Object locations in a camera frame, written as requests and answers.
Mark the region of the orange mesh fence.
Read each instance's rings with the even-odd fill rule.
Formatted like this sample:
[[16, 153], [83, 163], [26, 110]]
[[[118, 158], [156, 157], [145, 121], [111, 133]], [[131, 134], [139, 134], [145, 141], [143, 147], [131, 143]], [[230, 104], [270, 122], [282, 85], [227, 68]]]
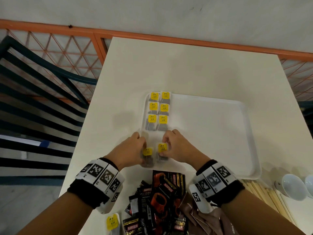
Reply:
[[91, 79], [99, 78], [113, 37], [277, 55], [295, 98], [313, 101], [313, 52], [0, 19], [0, 41], [6, 36], [48, 62]]

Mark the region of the white plastic tray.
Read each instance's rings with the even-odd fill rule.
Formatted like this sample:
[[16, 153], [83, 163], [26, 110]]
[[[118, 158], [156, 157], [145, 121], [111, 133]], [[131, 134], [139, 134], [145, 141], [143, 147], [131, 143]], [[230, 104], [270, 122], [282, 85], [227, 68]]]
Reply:
[[172, 94], [168, 130], [177, 129], [192, 145], [228, 167], [237, 178], [257, 180], [261, 165], [244, 103]]

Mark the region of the grid of tea bags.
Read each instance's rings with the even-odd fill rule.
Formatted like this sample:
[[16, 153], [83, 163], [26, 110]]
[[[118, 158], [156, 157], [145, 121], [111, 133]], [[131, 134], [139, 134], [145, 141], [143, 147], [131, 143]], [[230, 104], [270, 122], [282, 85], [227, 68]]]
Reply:
[[150, 92], [145, 103], [143, 129], [167, 131], [169, 129], [170, 105], [170, 91]]

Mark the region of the black wristband with marker tags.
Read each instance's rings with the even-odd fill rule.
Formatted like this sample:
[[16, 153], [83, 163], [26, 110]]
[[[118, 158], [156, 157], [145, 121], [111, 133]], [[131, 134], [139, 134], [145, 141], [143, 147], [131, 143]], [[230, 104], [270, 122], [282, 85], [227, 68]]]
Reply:
[[101, 214], [109, 213], [123, 189], [123, 175], [105, 158], [90, 161], [75, 177], [67, 192], [78, 196]]
[[222, 163], [214, 159], [206, 162], [194, 176], [189, 191], [198, 210], [208, 214], [237, 197], [245, 187]]

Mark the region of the person's right forearm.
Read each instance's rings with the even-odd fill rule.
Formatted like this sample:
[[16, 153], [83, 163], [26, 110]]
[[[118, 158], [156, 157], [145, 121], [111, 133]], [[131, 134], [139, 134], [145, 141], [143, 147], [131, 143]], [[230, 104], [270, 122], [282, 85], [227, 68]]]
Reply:
[[231, 202], [223, 204], [221, 209], [240, 235], [305, 235], [247, 190], [242, 190]]

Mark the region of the bundle of wooden stir sticks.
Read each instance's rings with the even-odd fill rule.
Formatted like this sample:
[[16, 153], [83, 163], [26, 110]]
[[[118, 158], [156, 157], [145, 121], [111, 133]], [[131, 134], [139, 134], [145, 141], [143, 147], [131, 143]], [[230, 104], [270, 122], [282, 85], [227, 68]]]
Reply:
[[264, 187], [262, 183], [255, 180], [242, 180], [244, 187], [258, 197], [260, 200], [264, 201], [272, 209], [276, 210], [283, 217], [289, 220], [291, 223], [297, 226], [293, 216], [289, 212], [286, 203], [283, 201], [282, 196], [279, 192], [274, 189]]

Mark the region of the yellow tag tea bag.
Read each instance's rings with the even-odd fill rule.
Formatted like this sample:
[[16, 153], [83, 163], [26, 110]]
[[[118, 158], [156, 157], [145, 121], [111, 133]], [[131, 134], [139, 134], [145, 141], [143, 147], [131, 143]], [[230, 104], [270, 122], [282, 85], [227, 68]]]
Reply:
[[168, 157], [161, 156], [161, 153], [168, 151], [169, 145], [166, 142], [159, 143], [157, 146], [157, 158], [159, 162], [165, 162], [168, 160]]
[[121, 222], [118, 213], [107, 216], [105, 221], [107, 235], [120, 235]]
[[147, 147], [142, 150], [143, 167], [152, 168], [154, 166], [154, 148]]

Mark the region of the person's left hand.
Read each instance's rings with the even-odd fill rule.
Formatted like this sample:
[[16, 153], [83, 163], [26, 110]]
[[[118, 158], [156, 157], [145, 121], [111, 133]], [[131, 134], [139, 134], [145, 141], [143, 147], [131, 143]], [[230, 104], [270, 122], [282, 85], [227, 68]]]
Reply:
[[132, 135], [118, 144], [103, 158], [114, 163], [119, 171], [126, 167], [143, 164], [142, 152], [139, 155], [135, 155], [132, 151]]

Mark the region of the person's left forearm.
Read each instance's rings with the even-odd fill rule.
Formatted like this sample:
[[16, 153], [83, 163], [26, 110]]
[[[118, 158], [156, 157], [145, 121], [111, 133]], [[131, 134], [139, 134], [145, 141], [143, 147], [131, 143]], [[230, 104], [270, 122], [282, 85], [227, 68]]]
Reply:
[[66, 192], [16, 235], [78, 235], [93, 208]]

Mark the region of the pile of brown sachets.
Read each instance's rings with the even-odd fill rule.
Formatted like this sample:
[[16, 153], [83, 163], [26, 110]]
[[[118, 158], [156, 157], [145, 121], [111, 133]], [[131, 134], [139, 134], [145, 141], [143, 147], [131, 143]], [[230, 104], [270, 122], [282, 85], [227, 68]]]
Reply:
[[202, 213], [198, 205], [203, 205], [197, 193], [185, 193], [179, 205], [187, 219], [187, 235], [239, 235], [229, 218], [219, 207], [205, 203], [209, 213]]

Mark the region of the white ceramic cup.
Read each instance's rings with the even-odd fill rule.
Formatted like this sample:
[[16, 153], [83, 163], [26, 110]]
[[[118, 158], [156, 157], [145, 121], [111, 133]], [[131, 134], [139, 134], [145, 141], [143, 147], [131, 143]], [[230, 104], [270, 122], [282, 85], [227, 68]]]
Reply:
[[294, 174], [285, 174], [275, 180], [274, 187], [284, 196], [296, 201], [303, 201], [308, 193], [304, 182]]
[[306, 176], [304, 184], [307, 188], [307, 196], [313, 199], [313, 174]]

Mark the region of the pile of black coffee sachets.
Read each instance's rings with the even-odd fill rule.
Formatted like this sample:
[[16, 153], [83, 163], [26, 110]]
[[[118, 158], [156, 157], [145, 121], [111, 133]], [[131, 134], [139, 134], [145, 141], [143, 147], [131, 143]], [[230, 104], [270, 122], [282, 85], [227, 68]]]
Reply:
[[179, 208], [185, 194], [184, 174], [153, 170], [152, 183], [142, 181], [129, 197], [125, 235], [188, 235], [188, 219]]

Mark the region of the person's right hand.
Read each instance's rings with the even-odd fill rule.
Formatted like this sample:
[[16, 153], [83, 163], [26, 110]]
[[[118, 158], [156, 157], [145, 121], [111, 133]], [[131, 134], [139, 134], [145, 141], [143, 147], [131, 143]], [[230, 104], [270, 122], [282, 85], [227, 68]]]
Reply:
[[198, 171], [211, 158], [193, 146], [177, 129], [167, 130], [162, 142], [169, 144], [171, 157], [175, 161], [186, 163]]

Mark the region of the dark green slatted metal chair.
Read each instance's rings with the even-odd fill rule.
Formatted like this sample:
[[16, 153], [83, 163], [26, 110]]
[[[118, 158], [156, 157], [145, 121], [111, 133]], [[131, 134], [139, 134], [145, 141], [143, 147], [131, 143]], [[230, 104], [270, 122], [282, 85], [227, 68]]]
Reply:
[[300, 101], [297, 103], [313, 138], [313, 101]]
[[[0, 185], [61, 186], [90, 102], [75, 83], [97, 79], [62, 69], [12, 37], [0, 42]], [[48, 148], [39, 147], [48, 140]]]

